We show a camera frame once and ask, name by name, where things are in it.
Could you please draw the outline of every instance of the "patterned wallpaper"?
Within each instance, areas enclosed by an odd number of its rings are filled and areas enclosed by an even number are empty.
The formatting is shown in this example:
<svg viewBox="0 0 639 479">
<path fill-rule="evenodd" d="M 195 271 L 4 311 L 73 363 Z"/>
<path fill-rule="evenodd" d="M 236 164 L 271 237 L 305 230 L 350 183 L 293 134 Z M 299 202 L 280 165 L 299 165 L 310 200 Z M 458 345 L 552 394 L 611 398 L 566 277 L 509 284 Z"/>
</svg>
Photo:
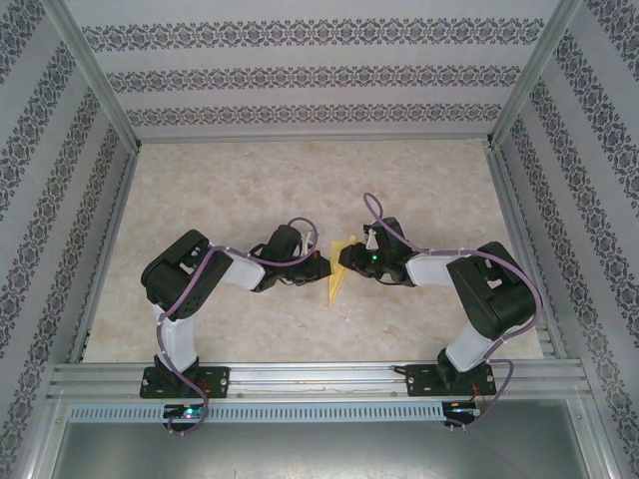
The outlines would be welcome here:
<svg viewBox="0 0 639 479">
<path fill-rule="evenodd" d="M 638 32 L 632 2 L 585 2 L 502 145 L 622 477 L 639 476 Z"/>
<path fill-rule="evenodd" d="M 51 365 L 68 358 L 131 155 L 42 5 L 2 1 L 0 15 L 0 478 L 9 478 Z"/>
<path fill-rule="evenodd" d="M 70 0 L 141 139 L 487 134 L 557 0 Z"/>
</svg>

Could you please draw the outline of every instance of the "vented panel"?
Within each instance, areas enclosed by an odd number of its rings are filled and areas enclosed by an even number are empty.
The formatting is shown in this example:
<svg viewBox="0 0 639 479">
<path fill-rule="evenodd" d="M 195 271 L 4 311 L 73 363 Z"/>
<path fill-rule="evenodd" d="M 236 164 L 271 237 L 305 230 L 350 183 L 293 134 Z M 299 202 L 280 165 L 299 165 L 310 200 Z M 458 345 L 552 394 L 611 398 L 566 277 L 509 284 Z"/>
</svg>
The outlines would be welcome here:
<svg viewBox="0 0 639 479">
<path fill-rule="evenodd" d="M 162 421 L 161 404 L 78 405 L 70 422 L 157 423 Z M 365 402 L 304 404 L 213 404 L 207 422 L 296 423 L 296 422 L 384 422 L 442 421 L 440 402 Z"/>
</svg>

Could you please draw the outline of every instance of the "black mounting plate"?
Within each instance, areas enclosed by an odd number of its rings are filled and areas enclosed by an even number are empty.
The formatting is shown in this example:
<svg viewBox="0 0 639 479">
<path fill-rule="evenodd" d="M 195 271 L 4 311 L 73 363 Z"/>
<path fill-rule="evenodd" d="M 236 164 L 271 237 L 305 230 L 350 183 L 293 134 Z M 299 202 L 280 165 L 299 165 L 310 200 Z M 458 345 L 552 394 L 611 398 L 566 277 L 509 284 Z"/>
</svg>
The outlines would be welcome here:
<svg viewBox="0 0 639 479">
<path fill-rule="evenodd" d="M 463 378 L 455 381 L 450 390 L 443 385 L 437 374 L 437 364 L 410 364 L 397 366 L 394 371 L 405 376 L 406 389 L 410 397 L 422 396 L 474 396 L 474 382 L 477 390 L 484 396 L 492 396 L 497 392 L 492 367 L 481 364 Z"/>
<path fill-rule="evenodd" d="M 224 399 L 229 391 L 230 372 L 228 367 L 199 366 L 194 382 L 211 399 Z M 150 366 L 144 370 L 140 397 L 143 399 L 200 398 L 196 391 L 184 386 L 185 384 L 180 382 L 176 387 L 160 373 L 158 367 Z"/>
</svg>

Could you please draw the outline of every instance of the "marble floor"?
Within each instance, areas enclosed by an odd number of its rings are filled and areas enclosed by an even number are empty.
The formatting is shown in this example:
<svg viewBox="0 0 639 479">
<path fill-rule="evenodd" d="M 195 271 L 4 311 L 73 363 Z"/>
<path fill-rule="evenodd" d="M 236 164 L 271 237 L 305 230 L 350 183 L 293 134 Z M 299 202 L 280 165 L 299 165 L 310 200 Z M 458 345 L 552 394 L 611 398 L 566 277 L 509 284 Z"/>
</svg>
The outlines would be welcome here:
<svg viewBox="0 0 639 479">
<path fill-rule="evenodd" d="M 510 248 L 478 140 L 145 145 L 85 361 L 152 360 L 155 318 L 140 275 L 187 230 L 249 250 L 305 216 L 329 257 L 332 240 L 362 239 L 363 192 L 417 244 Z M 327 279 L 260 294 L 218 286 L 198 313 L 196 347 L 203 361 L 428 360 L 466 322 L 452 287 L 383 286 L 347 271 L 331 307 Z M 495 357 L 542 357 L 535 330 Z"/>
</svg>

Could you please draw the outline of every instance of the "yellow object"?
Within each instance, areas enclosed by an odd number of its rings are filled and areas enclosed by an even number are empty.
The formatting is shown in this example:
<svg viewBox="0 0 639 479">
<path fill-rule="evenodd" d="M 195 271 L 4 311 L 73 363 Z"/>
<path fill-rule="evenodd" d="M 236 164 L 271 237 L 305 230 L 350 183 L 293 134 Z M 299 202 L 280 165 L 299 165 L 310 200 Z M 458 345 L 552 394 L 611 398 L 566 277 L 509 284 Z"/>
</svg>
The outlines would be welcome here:
<svg viewBox="0 0 639 479">
<path fill-rule="evenodd" d="M 346 241 L 331 241 L 330 242 L 330 276 L 328 277 L 328 305 L 332 306 L 337 297 L 337 292 L 341 287 L 343 276 L 346 273 L 346 268 L 339 264 L 339 254 L 341 250 L 351 244 L 357 242 L 355 235 L 350 235 L 350 238 Z"/>
</svg>

